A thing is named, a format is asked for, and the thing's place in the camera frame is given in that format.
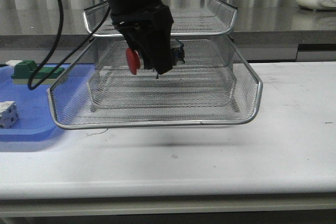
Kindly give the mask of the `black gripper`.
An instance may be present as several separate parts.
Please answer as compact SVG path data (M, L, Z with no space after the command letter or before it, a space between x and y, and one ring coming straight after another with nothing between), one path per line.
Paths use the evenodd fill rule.
M173 68L170 40L174 21L168 6L150 5L129 14L111 14L110 17L114 28L128 44L125 55L130 71L149 70L153 66L158 74L164 74ZM132 33L145 32L149 32L146 36L148 54L132 36Z

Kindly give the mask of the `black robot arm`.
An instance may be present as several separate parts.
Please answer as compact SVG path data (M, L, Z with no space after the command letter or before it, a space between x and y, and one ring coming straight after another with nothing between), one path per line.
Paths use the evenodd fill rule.
M171 29L173 17L162 0L107 0L114 28L125 38L132 74L140 67L164 74L173 68Z

